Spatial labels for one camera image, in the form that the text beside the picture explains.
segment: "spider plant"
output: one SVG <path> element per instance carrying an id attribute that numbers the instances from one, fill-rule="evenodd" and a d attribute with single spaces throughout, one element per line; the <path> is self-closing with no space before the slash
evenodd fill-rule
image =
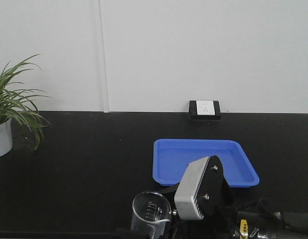
<path id="1" fill-rule="evenodd" d="M 22 82 L 13 82 L 13 78 L 20 73 L 28 70 L 34 63 L 28 62 L 29 59 L 37 55 L 30 56 L 15 66 L 7 69 L 9 62 L 0 74 L 0 124 L 13 119 L 18 125 L 24 125 L 33 132 L 35 137 L 35 147 L 37 149 L 43 139 L 42 128 L 48 121 L 40 116 L 38 108 L 33 102 L 36 97 L 44 97 L 37 92 L 44 92 L 38 89 L 18 89 L 8 90 L 12 84 L 23 84 Z"/>

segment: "black countertop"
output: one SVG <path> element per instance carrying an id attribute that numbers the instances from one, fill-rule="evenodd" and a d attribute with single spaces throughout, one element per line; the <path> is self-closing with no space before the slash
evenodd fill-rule
<path id="1" fill-rule="evenodd" d="M 160 138 L 230 139 L 260 177 L 233 189 L 238 203 L 270 198 L 277 211 L 308 212 L 308 115 L 222 114 L 195 123 L 186 113 L 42 112 L 51 126 L 33 137 L 13 127 L 0 157 L 0 231 L 110 232 L 129 228 L 133 197 L 162 188 L 152 179 Z"/>

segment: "blue tray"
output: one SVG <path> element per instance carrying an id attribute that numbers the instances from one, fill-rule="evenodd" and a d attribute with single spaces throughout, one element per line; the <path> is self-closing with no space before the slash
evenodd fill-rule
<path id="1" fill-rule="evenodd" d="M 248 188 L 259 177 L 239 143 L 214 139 L 158 139 L 154 143 L 153 179 L 163 186 L 179 183 L 190 162 L 217 155 L 231 187 Z"/>

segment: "measuring cup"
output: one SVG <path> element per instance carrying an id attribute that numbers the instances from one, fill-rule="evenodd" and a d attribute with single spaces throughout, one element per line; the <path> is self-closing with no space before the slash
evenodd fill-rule
<path id="1" fill-rule="evenodd" d="M 135 196 L 132 209 L 131 230 L 149 234 L 151 239 L 163 235 L 165 224 L 171 218 L 166 197 L 154 191 L 141 192 Z"/>

